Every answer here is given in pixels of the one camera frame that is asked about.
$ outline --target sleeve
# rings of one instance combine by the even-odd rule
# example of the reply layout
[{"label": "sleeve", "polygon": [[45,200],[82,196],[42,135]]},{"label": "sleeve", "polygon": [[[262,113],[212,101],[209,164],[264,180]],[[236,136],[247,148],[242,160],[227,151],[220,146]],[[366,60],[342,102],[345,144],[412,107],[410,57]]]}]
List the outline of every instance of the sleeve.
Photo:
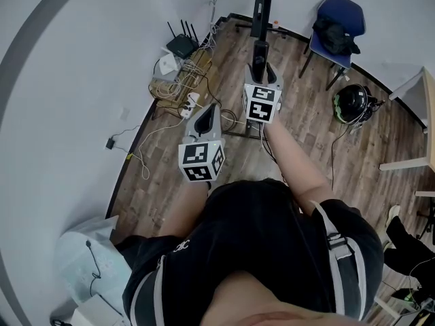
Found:
[{"label": "sleeve", "polygon": [[377,233],[362,218],[358,209],[347,206],[341,200],[329,199],[320,205],[337,230],[343,236],[354,239],[361,248],[366,266],[367,298],[373,301],[382,281],[383,269],[383,248]]},{"label": "sleeve", "polygon": [[145,238],[131,236],[116,248],[127,261],[131,268],[131,275],[127,282],[122,299],[127,315],[130,315],[130,305],[136,288],[148,273],[157,268],[158,260],[174,250],[182,239],[175,236],[159,236]]}]

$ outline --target forearm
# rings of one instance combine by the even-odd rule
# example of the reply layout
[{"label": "forearm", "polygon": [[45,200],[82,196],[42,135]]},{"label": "forearm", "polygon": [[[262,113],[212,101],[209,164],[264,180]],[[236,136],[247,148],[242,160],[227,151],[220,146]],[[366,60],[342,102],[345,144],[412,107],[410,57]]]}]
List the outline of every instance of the forearm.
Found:
[{"label": "forearm", "polygon": [[208,191],[209,186],[205,182],[188,183],[184,181],[158,235],[176,236],[182,239],[189,236],[195,229],[198,217],[204,209]]},{"label": "forearm", "polygon": [[285,181],[305,213],[310,215],[313,212],[311,200],[321,202],[334,198],[327,178],[294,140],[277,115],[272,124],[265,126],[265,132]]}]

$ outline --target black router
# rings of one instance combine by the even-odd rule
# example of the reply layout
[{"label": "black router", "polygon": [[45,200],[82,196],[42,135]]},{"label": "black router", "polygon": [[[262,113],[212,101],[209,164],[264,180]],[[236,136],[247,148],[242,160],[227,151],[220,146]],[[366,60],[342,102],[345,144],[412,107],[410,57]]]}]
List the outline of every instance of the black router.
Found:
[{"label": "black router", "polygon": [[168,50],[170,50],[176,56],[179,56],[181,59],[188,58],[193,52],[199,49],[199,41],[198,41],[198,37],[196,37],[195,29],[193,29],[193,24],[191,24],[190,26],[192,27],[192,31],[195,36],[195,39],[193,39],[192,34],[190,33],[188,23],[187,22],[185,23],[186,23],[186,28],[189,32],[189,36],[187,36],[186,34],[183,20],[181,20],[181,26],[183,27],[184,34],[180,34],[178,36],[175,36],[174,31],[172,30],[171,25],[168,22],[172,35],[174,35],[174,39],[171,42],[169,42],[166,45],[166,47]]}]

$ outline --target white marker cube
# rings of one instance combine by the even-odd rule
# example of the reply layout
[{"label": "white marker cube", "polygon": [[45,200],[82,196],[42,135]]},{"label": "white marker cube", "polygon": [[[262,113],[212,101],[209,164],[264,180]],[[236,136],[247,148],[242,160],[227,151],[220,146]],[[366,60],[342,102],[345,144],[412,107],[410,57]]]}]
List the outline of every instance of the white marker cube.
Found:
[{"label": "white marker cube", "polygon": [[267,87],[245,84],[243,104],[246,118],[253,121],[272,123],[281,91]]},{"label": "white marker cube", "polygon": [[178,165],[190,182],[215,181],[224,160],[220,140],[178,145]]}]

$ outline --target black pants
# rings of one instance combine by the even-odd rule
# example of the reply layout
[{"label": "black pants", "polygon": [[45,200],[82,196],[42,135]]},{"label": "black pants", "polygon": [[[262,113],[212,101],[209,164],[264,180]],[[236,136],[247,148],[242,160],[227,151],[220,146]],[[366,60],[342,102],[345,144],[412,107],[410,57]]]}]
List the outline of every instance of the black pants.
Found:
[{"label": "black pants", "polygon": [[[406,233],[399,217],[394,217],[387,228],[387,234],[395,249],[387,249],[384,252],[385,264],[392,270],[403,275],[409,275],[413,268],[427,259],[435,257],[435,253],[429,250],[420,240]],[[429,277],[432,280],[435,259],[426,264],[421,264],[413,270],[412,276],[417,278],[420,284]]]}]

